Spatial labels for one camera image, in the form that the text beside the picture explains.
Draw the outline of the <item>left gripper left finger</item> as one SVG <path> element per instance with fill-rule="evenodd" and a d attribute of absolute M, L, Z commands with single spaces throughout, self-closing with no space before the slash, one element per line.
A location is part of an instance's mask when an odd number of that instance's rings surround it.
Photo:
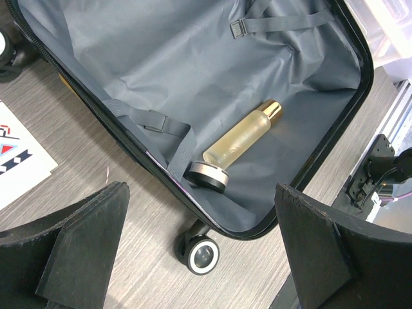
<path fill-rule="evenodd" d="M 1 308 L 103 308 L 129 199 L 112 182 L 1 231 Z"/>

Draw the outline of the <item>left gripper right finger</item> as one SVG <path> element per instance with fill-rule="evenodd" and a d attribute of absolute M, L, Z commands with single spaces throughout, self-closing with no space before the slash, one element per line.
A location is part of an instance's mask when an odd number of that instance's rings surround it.
<path fill-rule="evenodd" d="M 277 185 L 275 206 L 291 273 L 274 308 L 411 308 L 410 234 L 289 185 Z"/>

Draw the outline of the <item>yellow Pikachu hard suitcase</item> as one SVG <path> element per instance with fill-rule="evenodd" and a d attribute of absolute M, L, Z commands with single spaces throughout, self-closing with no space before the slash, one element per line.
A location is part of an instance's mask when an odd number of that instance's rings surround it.
<path fill-rule="evenodd" d="M 277 225 L 276 185 L 302 190 L 368 96 L 373 58 L 346 1 L 7 1 L 23 49 L 49 62 L 137 163 L 197 217 L 175 254 L 220 258 L 215 230 L 253 240 Z M 274 125 L 223 192 L 196 184 L 203 153 L 267 100 Z"/>

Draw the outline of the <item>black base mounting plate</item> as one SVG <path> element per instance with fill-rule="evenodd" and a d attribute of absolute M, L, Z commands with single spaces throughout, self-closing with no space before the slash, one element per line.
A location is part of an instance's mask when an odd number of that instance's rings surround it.
<path fill-rule="evenodd" d="M 395 150 L 386 135 L 378 134 L 353 173 L 346 194 L 357 209 L 365 208 L 376 189 L 374 185 L 392 168 Z"/>

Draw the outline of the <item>patterned white placemat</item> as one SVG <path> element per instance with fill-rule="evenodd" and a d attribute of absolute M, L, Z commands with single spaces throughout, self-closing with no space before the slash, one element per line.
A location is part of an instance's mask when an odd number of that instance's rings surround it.
<path fill-rule="evenodd" d="M 1 208 L 33 189 L 58 163 L 23 123 L 1 103 Z"/>

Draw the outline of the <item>small round silver tin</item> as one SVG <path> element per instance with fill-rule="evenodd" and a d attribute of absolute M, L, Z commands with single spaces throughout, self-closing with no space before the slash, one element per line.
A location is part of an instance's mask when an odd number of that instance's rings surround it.
<path fill-rule="evenodd" d="M 198 187 L 224 193 L 229 182 L 229 174 L 216 165 L 195 161 L 185 174 L 185 178 Z"/>

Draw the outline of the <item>clear amber bottle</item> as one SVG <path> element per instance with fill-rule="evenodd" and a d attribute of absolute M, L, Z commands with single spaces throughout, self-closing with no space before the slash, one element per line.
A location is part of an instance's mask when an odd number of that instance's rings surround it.
<path fill-rule="evenodd" d="M 278 101 L 264 101 L 212 144 L 202 154 L 203 160 L 227 169 L 279 120 L 282 113 Z"/>

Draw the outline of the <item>white plastic drawer organizer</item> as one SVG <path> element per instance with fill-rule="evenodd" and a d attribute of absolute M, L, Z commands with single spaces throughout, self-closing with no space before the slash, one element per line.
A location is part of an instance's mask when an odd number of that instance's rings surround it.
<path fill-rule="evenodd" d="M 411 0 L 346 1 L 375 68 L 411 58 Z"/>

